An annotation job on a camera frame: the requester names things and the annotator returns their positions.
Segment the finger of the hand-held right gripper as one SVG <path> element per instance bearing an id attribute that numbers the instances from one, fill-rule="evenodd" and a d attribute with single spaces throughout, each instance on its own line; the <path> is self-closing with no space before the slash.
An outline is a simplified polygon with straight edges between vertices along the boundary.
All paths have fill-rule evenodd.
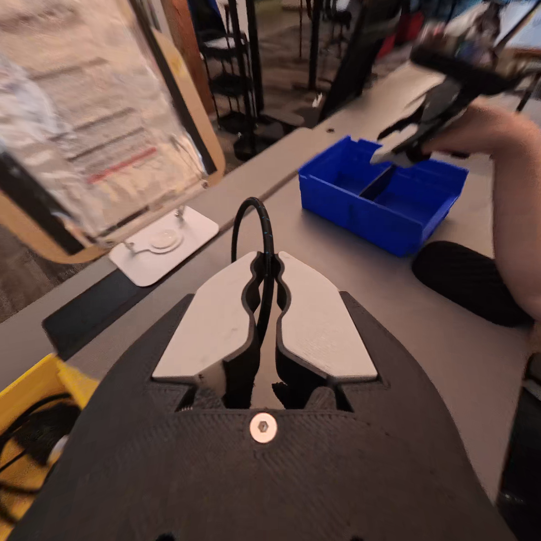
<path id="1" fill-rule="evenodd" d="M 429 89 L 421 105 L 409 116 L 384 129 L 378 139 L 385 139 L 394 132 L 402 132 L 410 125 L 416 126 L 414 138 L 422 138 L 441 129 L 466 108 L 463 87 L 453 79 L 444 79 L 442 83 Z"/>
<path id="2" fill-rule="evenodd" d="M 410 168 L 427 161 L 430 153 L 423 152 L 423 129 L 420 126 L 406 126 L 402 129 L 383 130 L 376 138 L 381 146 L 369 160 L 371 165 L 389 163 L 401 168 Z"/>

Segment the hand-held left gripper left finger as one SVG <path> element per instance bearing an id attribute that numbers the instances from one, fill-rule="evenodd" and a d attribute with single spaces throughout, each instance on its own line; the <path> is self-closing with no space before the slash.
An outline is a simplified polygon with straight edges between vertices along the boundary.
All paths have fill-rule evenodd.
<path id="1" fill-rule="evenodd" d="M 193 295 L 152 379 L 211 389 L 219 398 L 246 385 L 259 344 L 261 253 L 249 252 L 208 279 Z"/>

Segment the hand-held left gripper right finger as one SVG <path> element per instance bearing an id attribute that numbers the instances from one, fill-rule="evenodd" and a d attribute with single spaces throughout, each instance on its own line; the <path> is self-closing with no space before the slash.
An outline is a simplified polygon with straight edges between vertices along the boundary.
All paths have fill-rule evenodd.
<path id="1" fill-rule="evenodd" d="M 372 361 L 340 290 L 285 251 L 276 256 L 276 371 L 287 386 L 309 396 L 320 386 L 374 382 Z"/>

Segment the yellow plastic bin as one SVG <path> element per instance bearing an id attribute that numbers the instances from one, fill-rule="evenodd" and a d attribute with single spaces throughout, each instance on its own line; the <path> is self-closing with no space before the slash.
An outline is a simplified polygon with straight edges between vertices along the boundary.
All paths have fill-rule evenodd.
<path id="1" fill-rule="evenodd" d="M 1 540 L 50 477 L 97 387 L 50 354 L 1 391 Z"/>

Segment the person's right forearm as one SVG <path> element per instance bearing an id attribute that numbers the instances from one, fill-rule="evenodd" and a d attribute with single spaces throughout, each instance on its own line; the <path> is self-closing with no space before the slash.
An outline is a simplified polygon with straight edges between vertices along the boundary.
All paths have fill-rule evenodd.
<path id="1" fill-rule="evenodd" d="M 488 108 L 495 130 L 493 247 L 513 298 L 540 321 L 540 130 L 522 115 Z"/>

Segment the person's right hand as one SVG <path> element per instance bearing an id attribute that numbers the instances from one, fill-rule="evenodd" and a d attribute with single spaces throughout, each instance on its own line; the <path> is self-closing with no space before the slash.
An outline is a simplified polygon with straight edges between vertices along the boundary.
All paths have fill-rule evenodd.
<path id="1" fill-rule="evenodd" d="M 424 154 L 494 154 L 512 134 L 516 115 L 488 101 L 476 100 L 447 127 L 422 145 Z"/>

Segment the blue divided bin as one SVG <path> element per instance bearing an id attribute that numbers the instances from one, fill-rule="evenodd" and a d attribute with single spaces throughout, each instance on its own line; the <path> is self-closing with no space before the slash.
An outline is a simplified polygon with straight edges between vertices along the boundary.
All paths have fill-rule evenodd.
<path id="1" fill-rule="evenodd" d="M 447 217 L 469 171 L 435 159 L 409 168 L 372 165 L 380 147 L 345 136 L 306 162 L 299 169 L 302 207 L 395 256 L 410 256 Z"/>

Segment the black upright panel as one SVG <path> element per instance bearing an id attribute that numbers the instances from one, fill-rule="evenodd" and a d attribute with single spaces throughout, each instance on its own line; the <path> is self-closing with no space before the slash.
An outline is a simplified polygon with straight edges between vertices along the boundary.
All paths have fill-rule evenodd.
<path id="1" fill-rule="evenodd" d="M 380 23 L 375 13 L 377 1 L 362 1 L 346 52 L 319 109 L 318 124 L 358 98 L 371 74 L 382 45 L 372 27 Z"/>

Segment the black rectangular desk mat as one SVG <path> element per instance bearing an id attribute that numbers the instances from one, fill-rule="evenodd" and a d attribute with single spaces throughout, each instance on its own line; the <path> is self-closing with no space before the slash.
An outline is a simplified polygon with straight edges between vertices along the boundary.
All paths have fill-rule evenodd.
<path id="1" fill-rule="evenodd" d="M 42 328 L 66 362 L 155 288 L 136 286 L 115 270 L 46 317 Z"/>

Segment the black metal rack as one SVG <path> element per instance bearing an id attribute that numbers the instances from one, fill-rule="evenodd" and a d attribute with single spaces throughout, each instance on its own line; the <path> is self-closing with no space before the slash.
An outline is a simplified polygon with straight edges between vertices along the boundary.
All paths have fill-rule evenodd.
<path id="1" fill-rule="evenodd" d="M 233 154 L 247 162 L 262 152 L 258 140 L 256 91 L 247 35 L 241 31 L 237 1 L 217 1 L 225 15 L 224 29 L 198 33 L 199 51 L 207 74 L 220 132 L 236 137 Z"/>

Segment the wooden rimmed instruction sign board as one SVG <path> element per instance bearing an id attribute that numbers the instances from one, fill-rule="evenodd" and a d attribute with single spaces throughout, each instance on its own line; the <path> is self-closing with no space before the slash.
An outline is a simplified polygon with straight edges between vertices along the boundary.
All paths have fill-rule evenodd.
<path id="1" fill-rule="evenodd" d="M 224 175 L 154 6 L 1 1 L 1 225 L 46 260 L 95 260 Z"/>

